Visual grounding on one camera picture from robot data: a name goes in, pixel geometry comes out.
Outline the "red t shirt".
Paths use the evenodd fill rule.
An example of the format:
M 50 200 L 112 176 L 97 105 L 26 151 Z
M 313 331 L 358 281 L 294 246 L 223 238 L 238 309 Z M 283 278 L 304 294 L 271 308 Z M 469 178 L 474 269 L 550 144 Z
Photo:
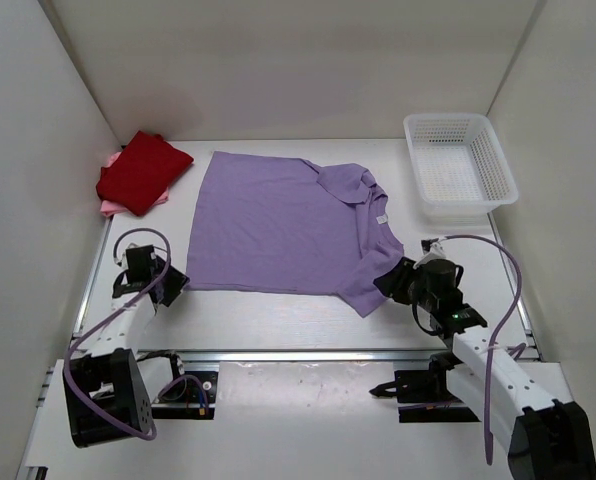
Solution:
M 142 217 L 158 197 L 193 165 L 194 159 L 159 135 L 138 131 L 96 184 L 99 199 L 109 200 Z

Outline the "lavender t shirt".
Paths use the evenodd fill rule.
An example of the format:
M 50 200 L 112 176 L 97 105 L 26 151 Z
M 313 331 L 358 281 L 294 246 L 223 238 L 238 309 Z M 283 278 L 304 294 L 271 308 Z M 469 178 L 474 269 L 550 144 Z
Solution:
M 387 299 L 375 280 L 404 255 L 387 203 L 355 163 L 217 151 L 193 216 L 189 287 L 338 296 L 365 317 Z

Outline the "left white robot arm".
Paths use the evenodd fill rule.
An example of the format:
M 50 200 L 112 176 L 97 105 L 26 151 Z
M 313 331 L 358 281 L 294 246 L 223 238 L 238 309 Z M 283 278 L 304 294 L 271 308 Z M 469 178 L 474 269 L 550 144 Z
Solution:
M 125 307 L 164 271 L 165 260 L 154 246 L 131 245 L 120 265 L 122 271 L 112 285 L 112 311 L 119 316 L 93 333 L 82 356 L 64 363 L 70 433 L 78 448 L 127 437 L 152 438 L 152 404 L 161 396 L 176 400 L 188 386 L 175 352 L 138 354 L 143 331 L 159 308 L 170 306 L 180 295 L 188 278 L 171 267 L 163 280 Z

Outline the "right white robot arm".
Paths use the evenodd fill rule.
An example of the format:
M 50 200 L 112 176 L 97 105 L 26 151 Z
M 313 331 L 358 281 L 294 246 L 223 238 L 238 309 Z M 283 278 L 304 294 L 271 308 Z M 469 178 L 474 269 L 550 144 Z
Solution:
M 426 311 L 429 334 L 448 348 L 432 358 L 428 390 L 473 412 L 487 431 L 486 443 L 505 450 L 513 478 L 596 479 L 586 412 L 549 393 L 497 345 L 485 319 L 463 299 L 462 273 L 446 259 L 403 258 L 374 281 L 386 297 Z

